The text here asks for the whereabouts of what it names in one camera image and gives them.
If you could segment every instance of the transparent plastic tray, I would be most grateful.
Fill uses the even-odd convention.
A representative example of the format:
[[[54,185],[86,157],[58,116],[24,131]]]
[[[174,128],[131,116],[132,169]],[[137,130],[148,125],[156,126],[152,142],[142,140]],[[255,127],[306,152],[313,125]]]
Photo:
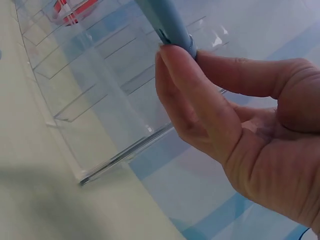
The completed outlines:
[[[210,1],[174,3],[197,47],[223,54],[228,31],[212,25],[204,7]],[[80,180],[132,158],[172,128],[155,89],[160,39],[135,1],[25,0],[16,6],[30,65],[83,170]]]

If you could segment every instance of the knuckle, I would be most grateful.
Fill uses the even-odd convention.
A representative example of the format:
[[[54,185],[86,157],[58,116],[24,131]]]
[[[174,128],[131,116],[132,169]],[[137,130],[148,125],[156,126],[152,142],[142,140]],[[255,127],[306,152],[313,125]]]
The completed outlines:
[[[242,65],[250,61],[249,59],[244,57],[236,57],[233,60],[234,60],[234,63],[237,65]]]

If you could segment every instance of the white surface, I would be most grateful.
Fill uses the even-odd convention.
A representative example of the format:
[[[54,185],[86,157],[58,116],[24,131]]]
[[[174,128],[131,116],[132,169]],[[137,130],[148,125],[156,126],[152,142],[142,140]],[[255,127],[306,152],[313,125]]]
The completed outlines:
[[[20,62],[12,7],[0,1],[1,240],[182,240],[128,168],[77,187]]]

